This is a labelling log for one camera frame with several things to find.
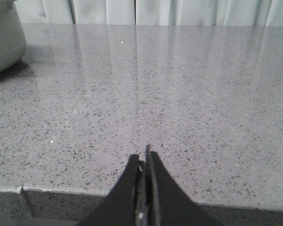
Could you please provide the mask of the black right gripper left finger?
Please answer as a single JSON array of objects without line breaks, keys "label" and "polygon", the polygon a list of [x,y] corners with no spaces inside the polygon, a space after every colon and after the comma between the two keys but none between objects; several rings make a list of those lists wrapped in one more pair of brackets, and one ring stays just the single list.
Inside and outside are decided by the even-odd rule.
[{"label": "black right gripper left finger", "polygon": [[116,185],[80,226],[133,226],[135,221],[135,185],[139,156],[130,155]]}]

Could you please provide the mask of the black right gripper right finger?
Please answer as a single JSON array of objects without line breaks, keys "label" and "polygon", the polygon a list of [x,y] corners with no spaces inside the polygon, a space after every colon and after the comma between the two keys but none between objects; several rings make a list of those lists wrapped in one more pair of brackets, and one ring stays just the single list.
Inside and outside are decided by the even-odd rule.
[{"label": "black right gripper right finger", "polygon": [[217,226],[166,170],[157,152],[146,146],[146,187],[149,226]]}]

